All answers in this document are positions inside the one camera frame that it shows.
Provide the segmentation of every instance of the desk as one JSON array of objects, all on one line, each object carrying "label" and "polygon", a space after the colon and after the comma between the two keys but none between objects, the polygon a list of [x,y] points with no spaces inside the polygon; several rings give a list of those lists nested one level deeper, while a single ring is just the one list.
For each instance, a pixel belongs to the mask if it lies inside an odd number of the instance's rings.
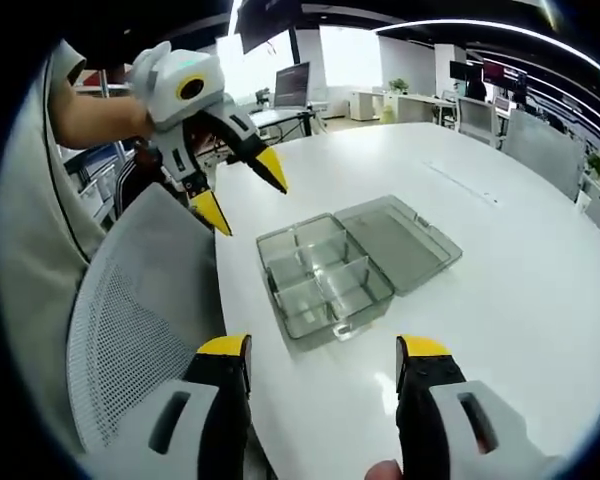
[{"label": "desk", "polygon": [[443,100],[442,98],[429,97],[427,95],[418,95],[416,93],[409,93],[407,95],[400,95],[401,97],[409,98],[411,100],[417,100],[418,102],[429,103],[437,107],[453,108],[456,106],[455,103],[449,100]]},{"label": "desk", "polygon": [[313,114],[307,110],[303,109],[284,109],[284,110],[263,110],[262,112],[256,112],[249,117],[251,117],[251,121],[255,124],[258,129],[264,129],[268,127],[280,126],[283,123],[297,121],[298,124],[292,128],[280,127],[280,140],[279,142],[284,141],[284,139],[290,140],[288,138],[289,134],[297,131],[300,126],[304,127],[304,136],[311,136],[311,126],[308,123],[309,117]]},{"label": "desk", "polygon": [[[278,477],[363,478],[373,463],[401,459],[400,333],[445,344],[467,379],[487,383],[526,419],[545,453],[569,453],[600,413],[600,232],[573,203],[515,160],[431,124],[275,149],[286,196],[246,165],[218,168],[216,195],[234,236],[216,235],[216,255],[227,331],[253,335],[253,423]],[[256,237],[388,194],[464,256],[394,298],[359,336],[297,351],[269,303]]]}]

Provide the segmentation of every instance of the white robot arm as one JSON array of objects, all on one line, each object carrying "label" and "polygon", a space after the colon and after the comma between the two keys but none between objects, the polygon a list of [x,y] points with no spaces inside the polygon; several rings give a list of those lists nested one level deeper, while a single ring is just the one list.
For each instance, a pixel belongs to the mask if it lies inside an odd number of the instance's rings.
[{"label": "white robot arm", "polygon": [[129,82],[155,123],[152,140],[162,154],[163,167],[182,185],[195,211],[222,233],[231,235],[231,229],[192,149],[191,132],[199,131],[197,126],[220,138],[262,179],[287,193],[275,152],[258,137],[249,116],[224,93],[218,57],[172,51],[169,42],[162,42],[138,55]]}]

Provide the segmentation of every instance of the office chair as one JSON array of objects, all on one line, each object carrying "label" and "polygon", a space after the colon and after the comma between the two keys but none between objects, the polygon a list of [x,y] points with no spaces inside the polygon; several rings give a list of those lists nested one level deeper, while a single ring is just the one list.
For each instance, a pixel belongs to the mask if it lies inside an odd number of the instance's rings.
[{"label": "office chair", "polygon": [[197,348],[226,335],[213,233],[150,185],[105,237],[80,286],[67,383],[87,452],[108,446],[122,416],[181,378]]},{"label": "office chair", "polygon": [[497,148],[499,123],[495,106],[467,97],[458,97],[457,107],[456,131]]},{"label": "office chair", "polygon": [[[451,90],[444,90],[441,97],[442,100],[456,103],[458,94]],[[456,109],[454,107],[442,108],[442,126],[445,128],[455,128],[456,126]]]},{"label": "office chair", "polygon": [[522,110],[513,110],[502,152],[575,202],[584,172],[584,145]]}]

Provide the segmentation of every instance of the computer monitor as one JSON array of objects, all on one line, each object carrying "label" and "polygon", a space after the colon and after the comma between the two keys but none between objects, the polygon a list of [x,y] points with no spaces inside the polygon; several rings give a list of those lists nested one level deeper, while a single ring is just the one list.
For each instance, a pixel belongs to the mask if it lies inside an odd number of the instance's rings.
[{"label": "computer monitor", "polygon": [[309,62],[280,70],[276,73],[273,106],[306,108],[308,89]]},{"label": "computer monitor", "polygon": [[498,63],[493,63],[488,60],[484,61],[484,81],[492,85],[500,85],[504,76],[504,67]]},{"label": "computer monitor", "polygon": [[467,65],[466,63],[449,62],[449,76],[456,80],[475,80],[481,77],[482,69],[479,66]]},{"label": "computer monitor", "polygon": [[292,28],[301,18],[300,0],[244,0],[236,24],[244,53]]}]

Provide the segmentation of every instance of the yellow fingertip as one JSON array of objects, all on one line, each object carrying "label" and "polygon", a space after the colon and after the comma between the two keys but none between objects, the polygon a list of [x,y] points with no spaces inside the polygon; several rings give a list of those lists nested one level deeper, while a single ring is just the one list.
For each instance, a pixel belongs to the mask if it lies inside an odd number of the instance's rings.
[{"label": "yellow fingertip", "polygon": [[287,179],[284,177],[280,160],[278,159],[278,155],[273,148],[265,148],[260,155],[256,157],[256,160],[262,163],[262,165],[264,165],[266,169],[271,172],[271,175],[273,175],[276,181],[284,189],[284,193],[287,193],[289,190],[289,187],[287,186]]},{"label": "yellow fingertip", "polygon": [[249,335],[216,337],[202,345],[197,353],[207,355],[231,355],[239,357],[245,351],[244,343],[250,341]]},{"label": "yellow fingertip", "polygon": [[428,337],[416,337],[415,335],[400,335],[407,345],[410,357],[436,357],[451,355],[447,347]]},{"label": "yellow fingertip", "polygon": [[207,222],[225,235],[231,236],[231,228],[229,228],[227,219],[224,217],[220,205],[216,200],[216,196],[211,190],[206,190],[193,197],[191,199],[191,206],[195,209],[196,213],[202,215]]}]

